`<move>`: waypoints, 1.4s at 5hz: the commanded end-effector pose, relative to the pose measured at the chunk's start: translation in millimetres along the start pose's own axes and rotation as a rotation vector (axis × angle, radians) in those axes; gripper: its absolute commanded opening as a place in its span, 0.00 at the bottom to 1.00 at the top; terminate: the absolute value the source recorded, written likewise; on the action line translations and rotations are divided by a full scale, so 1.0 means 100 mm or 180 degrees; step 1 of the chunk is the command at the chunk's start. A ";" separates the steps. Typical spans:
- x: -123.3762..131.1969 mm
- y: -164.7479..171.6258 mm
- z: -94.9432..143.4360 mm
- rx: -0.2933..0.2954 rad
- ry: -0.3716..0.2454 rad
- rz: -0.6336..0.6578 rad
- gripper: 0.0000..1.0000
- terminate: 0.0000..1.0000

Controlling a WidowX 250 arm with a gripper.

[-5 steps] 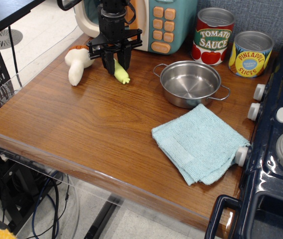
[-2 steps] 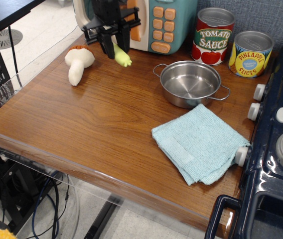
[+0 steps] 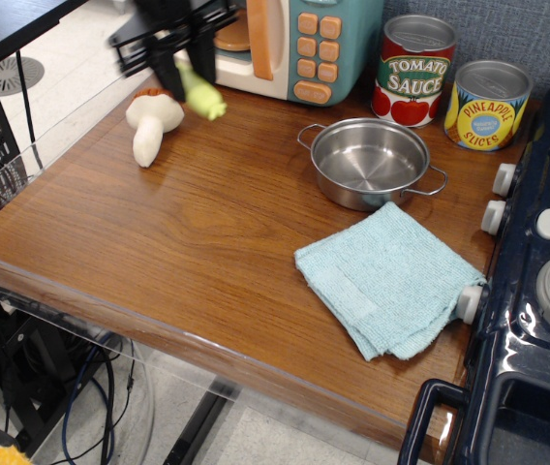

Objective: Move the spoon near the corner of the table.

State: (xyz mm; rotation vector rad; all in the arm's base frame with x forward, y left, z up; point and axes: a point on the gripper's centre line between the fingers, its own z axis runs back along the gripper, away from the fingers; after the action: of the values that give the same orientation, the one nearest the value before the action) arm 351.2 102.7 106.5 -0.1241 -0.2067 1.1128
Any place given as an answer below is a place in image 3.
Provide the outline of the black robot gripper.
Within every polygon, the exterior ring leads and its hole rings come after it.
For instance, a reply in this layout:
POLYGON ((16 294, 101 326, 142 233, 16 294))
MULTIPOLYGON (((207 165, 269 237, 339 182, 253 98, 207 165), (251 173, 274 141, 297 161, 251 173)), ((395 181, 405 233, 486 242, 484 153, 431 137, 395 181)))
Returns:
POLYGON ((186 101, 174 54, 183 50, 208 83, 217 79, 214 38, 233 24, 239 7, 231 1, 136 1, 133 16, 108 38, 121 73, 151 68, 173 98, 186 101))

